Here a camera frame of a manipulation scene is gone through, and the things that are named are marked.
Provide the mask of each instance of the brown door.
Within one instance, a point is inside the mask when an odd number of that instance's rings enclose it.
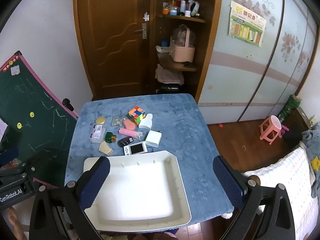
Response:
[[[148,87],[150,0],[75,0],[84,57],[98,98],[143,95]],[[142,24],[147,38],[142,38]]]

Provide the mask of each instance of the barcode label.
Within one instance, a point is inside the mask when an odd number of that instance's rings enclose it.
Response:
[[[100,124],[95,124],[93,126],[93,129],[92,129],[92,133],[90,135],[90,138],[100,138],[100,135],[101,135],[101,129],[102,129],[102,125]]]

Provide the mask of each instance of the door handle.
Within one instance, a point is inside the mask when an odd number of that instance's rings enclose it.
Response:
[[[140,32],[143,32],[143,31],[145,31],[146,29],[141,29],[141,30],[135,30],[134,32],[135,33],[140,33]]]
[[[146,39],[147,38],[147,24],[143,23],[141,25],[142,25],[142,29],[135,30],[134,33],[142,33],[142,39]]]

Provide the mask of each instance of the wooden floor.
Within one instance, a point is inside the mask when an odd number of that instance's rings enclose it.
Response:
[[[266,167],[286,156],[291,149],[283,139],[276,138],[270,145],[260,140],[259,125],[263,120],[208,125],[218,152],[229,164],[241,172]],[[218,240],[231,223],[221,217],[180,228],[179,240]]]

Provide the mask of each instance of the green chalkboard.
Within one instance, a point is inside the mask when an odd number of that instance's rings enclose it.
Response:
[[[20,73],[12,75],[12,67]],[[41,82],[20,51],[0,68],[0,118],[8,125],[0,153],[17,147],[25,162],[41,150],[53,152],[35,177],[63,186],[76,115]]]

